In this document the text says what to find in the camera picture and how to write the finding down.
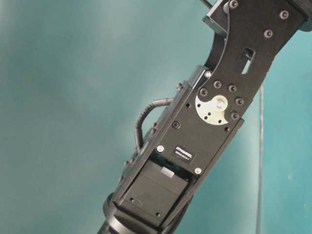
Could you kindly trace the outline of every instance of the silver screw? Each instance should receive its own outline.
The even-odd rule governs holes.
[[[207,71],[207,72],[205,72],[205,74],[204,74],[205,78],[207,78],[207,79],[210,78],[211,75],[212,75],[212,72],[211,72],[211,71]]]
[[[284,11],[281,11],[281,13],[279,13],[279,17],[282,19],[282,20],[287,20],[288,17],[289,17],[289,12],[284,10]]]
[[[162,145],[158,145],[156,150],[157,150],[157,152],[162,153],[165,151],[165,147],[163,147]]]
[[[200,175],[202,173],[202,169],[197,167],[197,168],[195,168],[194,172],[196,175]]]
[[[270,39],[271,37],[273,37],[273,31],[271,29],[265,30],[264,37]]]
[[[230,1],[229,7],[230,7],[232,10],[236,9],[236,8],[238,7],[238,1],[237,1],[237,0],[232,0],[232,1]]]

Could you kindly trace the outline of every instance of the dynamixel servo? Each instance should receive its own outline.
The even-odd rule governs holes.
[[[136,123],[136,152],[104,203],[98,234],[171,234],[244,120],[274,57],[312,30],[312,0],[218,0],[203,21],[214,31],[204,66],[173,99],[151,102]],[[149,132],[142,123],[168,106]]]

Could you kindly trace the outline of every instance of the black cable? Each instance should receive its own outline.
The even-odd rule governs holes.
[[[135,140],[136,140],[136,151],[139,154],[140,150],[143,146],[143,133],[142,133],[142,124],[143,121],[146,119],[148,114],[155,108],[159,106],[169,106],[172,102],[172,98],[164,98],[160,100],[152,101],[150,104],[148,104],[136,121],[136,129],[135,129]]]
[[[207,0],[200,0],[205,6],[207,6],[209,9],[212,8],[212,5]]]

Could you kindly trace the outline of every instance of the hole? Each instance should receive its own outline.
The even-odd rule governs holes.
[[[254,59],[254,55],[255,51],[253,49],[247,47],[243,49],[242,54],[240,55],[236,64],[236,70],[240,74],[245,75],[249,72]]]

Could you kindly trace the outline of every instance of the hex socket screw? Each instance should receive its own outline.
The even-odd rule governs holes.
[[[273,37],[273,31],[271,29],[265,30],[264,37],[270,39],[271,37]]]
[[[229,3],[229,8],[234,10],[238,7],[238,1],[237,0],[231,0]]]
[[[175,128],[175,129],[180,128],[180,126],[181,126],[181,124],[180,124],[180,122],[178,122],[178,121],[174,121],[174,122],[172,123],[172,127]]]
[[[199,91],[200,95],[202,95],[203,97],[208,95],[208,90],[206,88],[201,88]]]
[[[237,112],[232,112],[231,113],[231,119],[236,121],[239,119],[239,114]]]
[[[236,85],[234,85],[234,84],[229,85],[229,91],[230,91],[231,93],[236,92],[236,91],[237,91]]]
[[[281,13],[279,13],[279,17],[282,19],[282,20],[287,20],[288,17],[289,17],[289,12],[284,10],[284,11],[281,11]]]
[[[244,105],[244,99],[242,99],[241,97],[237,97],[237,98],[235,99],[235,103],[236,103],[236,105],[238,105],[238,106],[242,106],[242,105]]]
[[[214,88],[219,89],[219,88],[221,88],[221,87],[222,87],[222,82],[219,81],[219,80],[216,80],[216,81],[214,82]]]

